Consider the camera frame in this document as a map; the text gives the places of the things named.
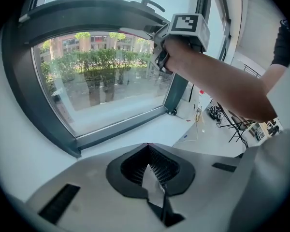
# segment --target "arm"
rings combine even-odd
[[[276,117],[266,94],[286,67],[273,64],[258,79],[215,58],[194,52],[177,39],[166,40],[165,46],[170,55],[166,67],[203,89],[229,110],[258,122]]]

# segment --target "dark gray window frame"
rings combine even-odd
[[[204,1],[202,13],[208,19],[210,0]],[[78,31],[118,31],[121,27],[143,30],[146,25],[162,24],[166,20],[145,5],[122,0],[57,0],[38,7],[26,6],[16,11],[4,27],[3,64],[24,113],[59,148],[78,158],[82,149],[125,133],[177,107],[188,83],[179,75],[174,76],[161,107],[76,138],[45,94],[41,75],[37,75],[40,70],[36,66],[41,60],[34,59],[35,46]],[[88,16],[95,13],[107,16]]]

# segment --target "hand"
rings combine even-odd
[[[165,48],[169,53],[166,68],[172,72],[177,72],[183,65],[186,65],[192,49],[184,37],[170,36],[164,42]]]

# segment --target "window handle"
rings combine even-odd
[[[157,4],[156,2],[152,1],[152,0],[142,0],[141,4],[144,4],[147,6],[147,4],[151,4],[153,6],[155,6],[156,8],[160,9],[162,12],[165,12],[165,9],[162,8],[159,4]]]

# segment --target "black sleeve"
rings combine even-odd
[[[290,64],[290,29],[287,20],[281,20],[280,24],[272,64],[288,67]]]

